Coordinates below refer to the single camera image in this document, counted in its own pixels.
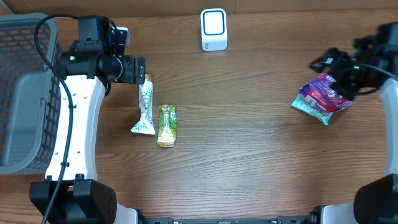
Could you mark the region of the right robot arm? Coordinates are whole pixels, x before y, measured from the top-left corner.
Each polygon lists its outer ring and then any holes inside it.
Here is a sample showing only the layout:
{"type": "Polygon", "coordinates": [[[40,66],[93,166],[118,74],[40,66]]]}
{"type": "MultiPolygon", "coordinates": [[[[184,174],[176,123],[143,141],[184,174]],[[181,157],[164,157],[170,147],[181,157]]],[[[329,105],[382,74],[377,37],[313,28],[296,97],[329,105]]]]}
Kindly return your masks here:
{"type": "Polygon", "coordinates": [[[352,55],[328,49],[310,64],[327,71],[337,94],[347,100],[377,91],[386,124],[387,159],[384,175],[362,186],[353,202],[321,207],[318,223],[397,223],[397,23],[383,24],[375,35],[353,42],[352,55]]]}

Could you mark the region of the teal package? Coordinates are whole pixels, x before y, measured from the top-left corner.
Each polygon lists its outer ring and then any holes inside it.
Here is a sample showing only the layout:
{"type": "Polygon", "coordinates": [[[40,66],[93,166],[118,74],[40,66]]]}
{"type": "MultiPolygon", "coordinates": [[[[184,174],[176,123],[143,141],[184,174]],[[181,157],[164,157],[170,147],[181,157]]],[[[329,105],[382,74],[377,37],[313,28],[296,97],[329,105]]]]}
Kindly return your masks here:
{"type": "Polygon", "coordinates": [[[306,102],[300,95],[297,95],[296,99],[294,99],[294,101],[291,103],[291,106],[317,118],[325,126],[328,126],[328,122],[333,116],[333,112],[327,114],[319,112],[317,109],[311,106],[310,103],[306,102]]]}

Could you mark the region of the white tube with gold cap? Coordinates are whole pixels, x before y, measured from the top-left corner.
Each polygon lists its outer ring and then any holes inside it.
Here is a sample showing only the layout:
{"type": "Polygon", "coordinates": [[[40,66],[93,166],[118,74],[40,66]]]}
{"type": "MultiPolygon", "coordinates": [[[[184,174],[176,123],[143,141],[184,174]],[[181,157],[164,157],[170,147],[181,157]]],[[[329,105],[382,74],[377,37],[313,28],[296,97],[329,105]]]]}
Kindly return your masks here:
{"type": "Polygon", "coordinates": [[[131,128],[132,133],[155,135],[155,126],[153,120],[153,93],[154,84],[153,79],[149,74],[146,74],[143,84],[139,87],[139,109],[140,119],[131,128]]]}

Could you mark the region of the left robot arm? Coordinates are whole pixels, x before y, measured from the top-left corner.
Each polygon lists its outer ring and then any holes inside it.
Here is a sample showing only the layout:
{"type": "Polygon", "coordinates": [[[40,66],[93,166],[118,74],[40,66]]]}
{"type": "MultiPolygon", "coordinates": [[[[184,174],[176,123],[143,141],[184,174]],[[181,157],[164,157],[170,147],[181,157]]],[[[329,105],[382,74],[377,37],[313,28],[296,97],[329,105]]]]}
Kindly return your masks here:
{"type": "Polygon", "coordinates": [[[103,16],[83,16],[78,40],[49,62],[59,81],[60,105],[52,157],[43,182],[30,186],[30,201],[44,223],[145,223],[142,212],[118,203],[98,181],[96,134],[101,104],[113,83],[143,87],[146,60],[124,53],[129,30],[103,16]]]}

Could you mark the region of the green yellow snack pouch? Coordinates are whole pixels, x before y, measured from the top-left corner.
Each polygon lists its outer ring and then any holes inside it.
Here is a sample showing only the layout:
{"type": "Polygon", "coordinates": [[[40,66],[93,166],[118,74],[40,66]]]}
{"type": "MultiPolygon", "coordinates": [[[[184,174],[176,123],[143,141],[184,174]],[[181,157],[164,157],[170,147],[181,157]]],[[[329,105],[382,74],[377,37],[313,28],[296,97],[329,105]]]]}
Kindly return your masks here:
{"type": "Polygon", "coordinates": [[[159,107],[159,130],[157,143],[160,147],[174,147],[177,142],[177,112],[174,105],[159,107]]]}

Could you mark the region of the purple snack package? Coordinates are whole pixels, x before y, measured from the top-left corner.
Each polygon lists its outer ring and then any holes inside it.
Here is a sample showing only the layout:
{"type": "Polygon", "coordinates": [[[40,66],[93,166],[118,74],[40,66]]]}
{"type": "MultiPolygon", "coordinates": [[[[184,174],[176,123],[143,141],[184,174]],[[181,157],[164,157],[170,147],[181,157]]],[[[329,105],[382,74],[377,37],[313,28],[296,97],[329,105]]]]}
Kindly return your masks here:
{"type": "Polygon", "coordinates": [[[336,80],[327,73],[322,73],[307,85],[301,87],[299,95],[303,100],[323,114],[343,110],[353,101],[346,100],[331,88],[336,80]]]}

